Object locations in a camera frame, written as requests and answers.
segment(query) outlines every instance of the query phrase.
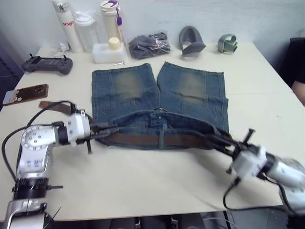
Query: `white bottle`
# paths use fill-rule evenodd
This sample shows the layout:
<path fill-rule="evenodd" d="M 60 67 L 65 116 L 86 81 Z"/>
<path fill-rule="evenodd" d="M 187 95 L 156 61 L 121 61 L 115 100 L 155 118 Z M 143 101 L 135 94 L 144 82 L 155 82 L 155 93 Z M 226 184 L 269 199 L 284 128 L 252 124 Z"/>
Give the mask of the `white bottle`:
<path fill-rule="evenodd" d="M 59 21 L 61 22 L 63 30 L 68 38 L 68 43 L 72 52 L 83 52 L 81 41 L 76 31 L 74 18 L 68 3 L 65 0 L 52 0 L 52 2 Z"/>
<path fill-rule="evenodd" d="M 120 38 L 120 33 L 116 21 L 118 17 L 117 8 L 120 9 L 119 3 L 115 0 L 103 1 L 101 3 L 101 12 L 108 39 L 110 39 L 111 37 Z"/>
<path fill-rule="evenodd" d="M 82 11 L 75 12 L 75 15 L 75 24 L 82 45 L 85 51 L 92 52 L 93 45 L 100 43 L 95 20 L 92 16 Z"/>
<path fill-rule="evenodd" d="M 95 63 L 119 63 L 127 58 L 124 45 L 116 37 L 111 37 L 106 44 L 95 44 L 92 54 Z"/>

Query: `yellow lid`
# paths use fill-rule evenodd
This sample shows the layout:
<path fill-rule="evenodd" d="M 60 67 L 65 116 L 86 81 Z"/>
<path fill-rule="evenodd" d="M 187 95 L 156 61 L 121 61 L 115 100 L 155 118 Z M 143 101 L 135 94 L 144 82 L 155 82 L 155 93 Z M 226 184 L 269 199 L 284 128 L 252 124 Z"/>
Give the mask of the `yellow lid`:
<path fill-rule="evenodd" d="M 119 49 L 121 47 L 120 40 L 117 37 L 111 37 L 108 40 L 108 44 L 109 44 L 109 48 L 111 50 L 117 50 L 117 49 Z"/>

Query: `bottle cap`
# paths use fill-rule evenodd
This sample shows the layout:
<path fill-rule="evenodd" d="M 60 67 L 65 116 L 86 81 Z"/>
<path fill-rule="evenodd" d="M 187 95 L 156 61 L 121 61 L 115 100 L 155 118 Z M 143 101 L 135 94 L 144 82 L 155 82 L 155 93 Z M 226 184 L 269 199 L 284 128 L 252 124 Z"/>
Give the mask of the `bottle cap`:
<path fill-rule="evenodd" d="M 119 38 L 117 37 L 111 37 L 109 40 L 108 40 L 108 44 L 109 44 L 109 48 L 111 50 L 117 50 L 120 48 L 121 46 L 121 43 L 120 43 L 120 40 Z"/>
<path fill-rule="evenodd" d="M 75 15 L 76 15 L 75 23 L 78 25 L 87 26 L 87 25 L 91 25 L 95 22 L 93 17 L 91 17 L 89 14 L 86 14 L 82 11 L 76 11 Z"/>
<path fill-rule="evenodd" d="M 56 12 L 66 12 L 69 10 L 69 5 L 65 0 L 52 0 Z"/>
<path fill-rule="evenodd" d="M 116 0 L 103 1 L 101 3 L 101 11 L 105 15 L 116 15 L 116 9 L 119 7 L 119 3 Z"/>

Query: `white wall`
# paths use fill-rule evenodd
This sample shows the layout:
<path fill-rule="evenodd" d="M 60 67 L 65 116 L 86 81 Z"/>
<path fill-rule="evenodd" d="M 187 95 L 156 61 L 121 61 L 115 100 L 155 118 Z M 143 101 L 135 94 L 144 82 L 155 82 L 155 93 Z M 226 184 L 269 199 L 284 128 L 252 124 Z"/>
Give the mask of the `white wall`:
<path fill-rule="evenodd" d="M 99 10 L 97 0 L 68 0 L 75 10 Z M 128 38 L 158 30 L 177 42 L 185 25 L 195 26 L 204 42 L 234 33 L 239 42 L 254 42 L 277 67 L 289 38 L 305 30 L 304 0 L 120 0 Z M 1 0 L 0 33 L 26 60 L 43 45 L 65 40 L 51 0 Z"/>

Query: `white table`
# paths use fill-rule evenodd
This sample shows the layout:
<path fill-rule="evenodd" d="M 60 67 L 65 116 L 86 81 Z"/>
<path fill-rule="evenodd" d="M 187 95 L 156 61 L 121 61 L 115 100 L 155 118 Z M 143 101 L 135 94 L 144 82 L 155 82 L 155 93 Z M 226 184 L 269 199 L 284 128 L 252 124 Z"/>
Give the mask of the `white table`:
<path fill-rule="evenodd" d="M 47 56 L 50 48 L 42 48 Z M 92 114 L 91 73 L 97 69 L 122 68 L 148 62 L 155 77 L 164 61 L 183 67 L 224 72 L 229 99 L 230 133 L 243 139 L 254 128 L 251 142 L 262 144 L 270 153 L 293 157 L 305 165 L 305 110 L 292 91 L 252 43 L 240 43 L 233 55 L 221 54 L 216 44 L 208 44 L 193 61 L 183 60 L 181 52 L 127 63 L 125 66 L 94 64 L 89 53 L 71 54 L 69 75 L 25 73 L 17 85 L 23 88 L 41 83 L 49 85 L 46 100 L 74 101 Z M 40 109 L 39 100 L 4 107 L 0 113 L 0 141 L 11 131 L 24 126 Z M 53 111 L 41 115 L 36 123 L 66 121 L 67 116 Z M 13 168 L 21 133 L 7 144 Z M 86 146 L 54 149 L 50 184 L 64 189 L 47 193 L 50 214 L 61 207 L 57 220 L 102 219 L 158 214 L 177 214 L 223 210 L 222 197 L 233 176 L 225 173 L 231 163 L 226 155 L 198 149 L 141 151 L 106 147 L 92 142 L 93 155 Z M 0 160 L 0 220 L 4 220 L 14 185 L 3 160 Z M 232 207 L 281 204 L 277 187 L 253 178 L 228 197 Z"/>

